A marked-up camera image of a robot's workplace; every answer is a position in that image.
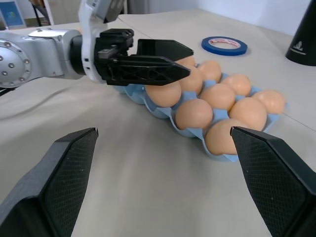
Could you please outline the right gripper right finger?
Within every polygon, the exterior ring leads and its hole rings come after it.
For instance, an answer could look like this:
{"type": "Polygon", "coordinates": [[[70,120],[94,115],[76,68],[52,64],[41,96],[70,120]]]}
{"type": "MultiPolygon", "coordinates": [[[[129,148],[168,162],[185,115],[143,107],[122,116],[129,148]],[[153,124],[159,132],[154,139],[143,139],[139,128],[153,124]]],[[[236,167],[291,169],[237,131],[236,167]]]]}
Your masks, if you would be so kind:
{"type": "Polygon", "coordinates": [[[316,237],[316,172],[280,138],[239,126],[230,135],[272,237],[316,237]]]}

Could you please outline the blue egg tray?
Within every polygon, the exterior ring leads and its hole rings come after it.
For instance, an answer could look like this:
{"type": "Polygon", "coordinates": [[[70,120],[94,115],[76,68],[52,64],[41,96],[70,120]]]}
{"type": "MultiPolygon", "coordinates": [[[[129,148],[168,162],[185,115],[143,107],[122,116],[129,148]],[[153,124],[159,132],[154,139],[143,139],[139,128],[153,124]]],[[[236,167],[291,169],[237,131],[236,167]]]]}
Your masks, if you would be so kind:
{"type": "MultiPolygon", "coordinates": [[[[210,88],[211,86],[214,86],[216,84],[215,80],[205,80],[202,83],[201,87],[201,93],[210,88]]],[[[134,103],[139,105],[145,105],[147,110],[156,118],[159,119],[168,119],[170,120],[173,128],[175,131],[177,131],[180,135],[189,137],[189,138],[198,138],[201,140],[202,145],[204,147],[204,150],[206,154],[216,160],[219,161],[232,161],[235,162],[238,160],[237,155],[230,155],[230,154],[220,154],[216,155],[209,151],[209,149],[206,146],[205,136],[207,131],[210,129],[211,126],[214,124],[229,119],[229,112],[227,110],[221,110],[212,108],[213,112],[213,119],[210,123],[210,125],[206,129],[202,128],[185,128],[185,129],[178,129],[175,123],[175,115],[177,109],[186,101],[191,101],[194,99],[199,99],[199,94],[197,94],[194,91],[184,91],[181,94],[180,99],[177,101],[176,104],[174,104],[171,107],[159,107],[156,105],[151,98],[148,96],[147,91],[145,89],[144,85],[140,84],[130,84],[128,86],[114,86],[114,88],[122,93],[126,94],[134,103]]],[[[267,113],[267,120],[265,123],[265,126],[263,127],[263,132],[266,132],[280,117],[280,114],[275,113],[267,113]]]]}

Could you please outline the blue tape roll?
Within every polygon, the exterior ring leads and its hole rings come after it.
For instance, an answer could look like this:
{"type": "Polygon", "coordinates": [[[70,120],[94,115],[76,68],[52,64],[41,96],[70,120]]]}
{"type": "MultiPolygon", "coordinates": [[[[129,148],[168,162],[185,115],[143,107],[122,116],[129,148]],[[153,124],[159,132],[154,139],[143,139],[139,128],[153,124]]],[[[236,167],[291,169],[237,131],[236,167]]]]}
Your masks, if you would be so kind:
{"type": "Polygon", "coordinates": [[[217,55],[223,55],[223,56],[239,56],[246,53],[248,46],[246,43],[230,38],[230,37],[223,37],[223,36],[214,36],[214,37],[207,37],[204,38],[201,42],[201,47],[210,52],[217,55]],[[223,43],[223,44],[229,44],[232,45],[233,48],[221,48],[217,47],[215,44],[217,43],[223,43]]]}

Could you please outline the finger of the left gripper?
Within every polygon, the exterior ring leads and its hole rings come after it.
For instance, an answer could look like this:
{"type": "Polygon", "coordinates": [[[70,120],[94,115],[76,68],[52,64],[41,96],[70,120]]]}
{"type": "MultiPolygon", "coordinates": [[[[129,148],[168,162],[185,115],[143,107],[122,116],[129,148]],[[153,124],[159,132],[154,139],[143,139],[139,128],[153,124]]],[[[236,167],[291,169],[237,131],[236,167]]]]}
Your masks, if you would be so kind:
{"type": "Polygon", "coordinates": [[[191,70],[160,56],[119,56],[106,61],[106,83],[163,86],[190,75],[191,70]]]}
{"type": "Polygon", "coordinates": [[[137,55],[159,56],[172,61],[193,56],[194,51],[189,47],[171,39],[139,39],[137,55]]]}

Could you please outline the black cone-shaped object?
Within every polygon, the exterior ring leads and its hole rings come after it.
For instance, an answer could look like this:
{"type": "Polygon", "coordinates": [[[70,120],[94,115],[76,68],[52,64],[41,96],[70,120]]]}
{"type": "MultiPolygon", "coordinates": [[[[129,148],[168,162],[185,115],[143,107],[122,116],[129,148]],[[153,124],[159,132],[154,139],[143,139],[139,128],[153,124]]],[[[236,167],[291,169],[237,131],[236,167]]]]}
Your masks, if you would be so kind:
{"type": "Polygon", "coordinates": [[[316,0],[311,0],[285,57],[301,65],[316,66],[316,0]]]}

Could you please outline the brown egg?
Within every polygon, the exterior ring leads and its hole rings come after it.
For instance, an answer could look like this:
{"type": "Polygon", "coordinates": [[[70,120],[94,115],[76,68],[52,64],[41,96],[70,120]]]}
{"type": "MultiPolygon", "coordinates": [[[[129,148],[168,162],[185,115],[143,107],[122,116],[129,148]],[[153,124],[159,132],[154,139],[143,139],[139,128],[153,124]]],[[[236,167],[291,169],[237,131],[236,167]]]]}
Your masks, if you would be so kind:
{"type": "Polygon", "coordinates": [[[196,69],[197,68],[196,61],[192,55],[185,57],[185,58],[182,58],[182,59],[179,59],[179,60],[175,61],[175,63],[177,65],[180,65],[182,68],[186,68],[186,69],[192,69],[192,68],[196,69]]]}
{"type": "Polygon", "coordinates": [[[188,69],[190,69],[190,75],[179,80],[181,89],[182,91],[194,91],[199,95],[202,91],[205,76],[203,72],[196,67],[189,66],[188,69]]]}
{"type": "Polygon", "coordinates": [[[201,63],[197,68],[203,74],[203,80],[214,80],[216,83],[219,83],[222,77],[222,70],[218,62],[208,60],[201,63]]]}
{"type": "Polygon", "coordinates": [[[229,75],[221,83],[228,85],[236,95],[247,96],[251,91],[251,82],[246,75],[229,75]]]}
{"type": "Polygon", "coordinates": [[[183,102],[175,113],[175,124],[178,129],[207,128],[213,120],[212,107],[202,99],[183,102]]]}
{"type": "Polygon", "coordinates": [[[281,114],[286,106],[284,96],[276,90],[259,91],[251,97],[263,103],[269,114],[281,114]]]}
{"type": "Polygon", "coordinates": [[[213,109],[229,111],[235,103],[236,94],[228,85],[218,83],[205,89],[199,98],[213,109]]]}
{"type": "Polygon", "coordinates": [[[237,155],[237,150],[230,135],[233,126],[248,128],[248,126],[234,118],[224,119],[214,124],[206,133],[205,143],[213,155],[237,155]]]}
{"type": "Polygon", "coordinates": [[[182,89],[179,82],[163,86],[146,85],[148,97],[159,107],[172,107],[181,98],[182,89]]]}
{"type": "Polygon", "coordinates": [[[260,101],[245,97],[238,100],[229,111],[229,117],[248,125],[249,128],[262,131],[267,122],[267,109],[260,101]]]}

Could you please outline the dark metal stand legs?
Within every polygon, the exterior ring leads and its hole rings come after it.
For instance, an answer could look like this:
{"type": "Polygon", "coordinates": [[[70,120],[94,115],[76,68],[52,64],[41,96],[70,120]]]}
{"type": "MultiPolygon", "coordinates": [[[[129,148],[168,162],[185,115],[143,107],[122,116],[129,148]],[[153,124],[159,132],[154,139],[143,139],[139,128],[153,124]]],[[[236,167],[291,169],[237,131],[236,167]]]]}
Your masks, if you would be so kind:
{"type": "Polygon", "coordinates": [[[38,25],[40,27],[42,26],[42,21],[40,20],[39,13],[43,15],[43,17],[46,20],[46,22],[48,23],[48,25],[51,25],[48,11],[46,9],[44,0],[29,0],[29,2],[31,3],[32,8],[34,10],[38,25]]]}

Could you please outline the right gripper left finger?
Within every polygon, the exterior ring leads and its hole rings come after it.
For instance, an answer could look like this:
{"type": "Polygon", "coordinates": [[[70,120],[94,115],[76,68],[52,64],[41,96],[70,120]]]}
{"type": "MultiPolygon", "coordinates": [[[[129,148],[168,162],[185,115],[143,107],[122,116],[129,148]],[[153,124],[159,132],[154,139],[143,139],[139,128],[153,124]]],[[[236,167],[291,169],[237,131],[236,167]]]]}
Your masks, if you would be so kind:
{"type": "Polygon", "coordinates": [[[92,127],[51,145],[0,204],[0,237],[71,237],[97,138],[92,127]]]}

